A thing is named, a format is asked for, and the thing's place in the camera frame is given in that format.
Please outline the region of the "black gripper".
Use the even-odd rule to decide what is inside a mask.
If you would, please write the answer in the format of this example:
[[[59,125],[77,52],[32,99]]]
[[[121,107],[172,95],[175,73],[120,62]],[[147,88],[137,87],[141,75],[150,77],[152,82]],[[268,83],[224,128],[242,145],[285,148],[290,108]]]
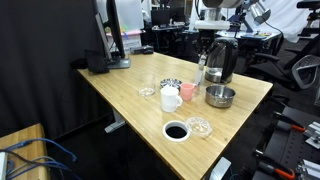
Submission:
[[[199,54],[206,52],[213,43],[214,38],[214,30],[200,30],[195,44],[196,52]]]

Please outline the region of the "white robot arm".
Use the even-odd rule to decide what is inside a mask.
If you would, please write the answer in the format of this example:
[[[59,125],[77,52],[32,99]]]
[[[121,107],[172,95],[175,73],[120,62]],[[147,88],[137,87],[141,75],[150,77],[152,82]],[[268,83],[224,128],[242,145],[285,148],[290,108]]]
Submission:
[[[201,0],[202,9],[195,6],[198,19],[194,28],[199,31],[199,37],[194,44],[196,52],[207,51],[218,31],[233,32],[237,35],[241,26],[246,32],[252,32],[251,26],[245,20],[247,14],[253,18],[256,25],[261,25],[269,19],[271,10],[267,9],[262,0]]]

